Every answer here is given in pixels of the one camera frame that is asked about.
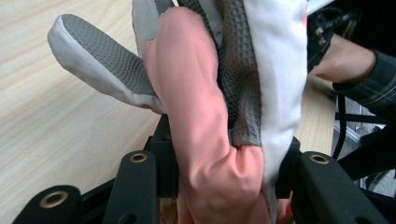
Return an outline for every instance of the textured grip pattern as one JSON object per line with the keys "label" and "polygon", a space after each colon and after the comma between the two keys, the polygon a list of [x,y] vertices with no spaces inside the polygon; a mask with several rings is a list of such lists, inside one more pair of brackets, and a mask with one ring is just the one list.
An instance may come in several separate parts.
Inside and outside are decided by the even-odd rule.
{"label": "textured grip pattern", "polygon": [[157,7],[159,16],[161,16],[161,14],[163,14],[169,7],[175,6],[171,0],[154,0],[154,3]]}
{"label": "textured grip pattern", "polygon": [[63,15],[62,19],[66,31],[129,90],[155,95],[140,58],[80,17]]}
{"label": "textured grip pattern", "polygon": [[220,65],[220,83],[225,95],[233,142],[261,145],[261,91],[256,57],[241,0],[223,3],[224,61]]}

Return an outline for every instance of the table surface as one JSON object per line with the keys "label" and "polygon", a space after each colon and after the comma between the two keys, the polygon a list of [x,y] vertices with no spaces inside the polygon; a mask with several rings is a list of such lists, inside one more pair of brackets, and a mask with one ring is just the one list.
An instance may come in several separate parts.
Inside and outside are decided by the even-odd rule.
{"label": "table surface", "polygon": [[[0,7],[0,217],[10,223],[38,192],[72,185],[84,193],[116,175],[126,153],[143,148],[159,120],[105,96],[62,69],[47,33],[71,13],[136,52],[131,1],[5,1]],[[335,94],[309,78],[302,150],[329,154]]]}

